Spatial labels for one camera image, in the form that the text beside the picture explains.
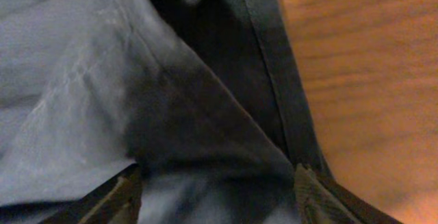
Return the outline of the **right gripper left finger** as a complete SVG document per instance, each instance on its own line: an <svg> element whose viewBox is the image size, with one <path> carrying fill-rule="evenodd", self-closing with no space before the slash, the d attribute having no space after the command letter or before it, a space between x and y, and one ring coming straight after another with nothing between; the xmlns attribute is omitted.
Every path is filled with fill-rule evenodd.
<svg viewBox="0 0 438 224"><path fill-rule="evenodd" d="M142 175L132 164L42 224L136 224L142 205Z"/></svg>

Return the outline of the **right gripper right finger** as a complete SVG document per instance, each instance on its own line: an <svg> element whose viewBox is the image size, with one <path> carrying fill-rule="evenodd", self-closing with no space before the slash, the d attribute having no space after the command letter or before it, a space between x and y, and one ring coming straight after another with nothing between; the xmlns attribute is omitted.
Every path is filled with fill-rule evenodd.
<svg viewBox="0 0 438 224"><path fill-rule="evenodd" d="M307 165L298 164L294 176L298 212L304 224L401 224Z"/></svg>

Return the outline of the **navy blue shorts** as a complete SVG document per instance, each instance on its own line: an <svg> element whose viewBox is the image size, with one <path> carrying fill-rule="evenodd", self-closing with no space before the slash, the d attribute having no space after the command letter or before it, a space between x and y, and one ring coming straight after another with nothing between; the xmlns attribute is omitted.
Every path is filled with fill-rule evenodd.
<svg viewBox="0 0 438 224"><path fill-rule="evenodd" d="M327 172L278 0L1 0L1 222L130 164L140 223L298 223Z"/></svg>

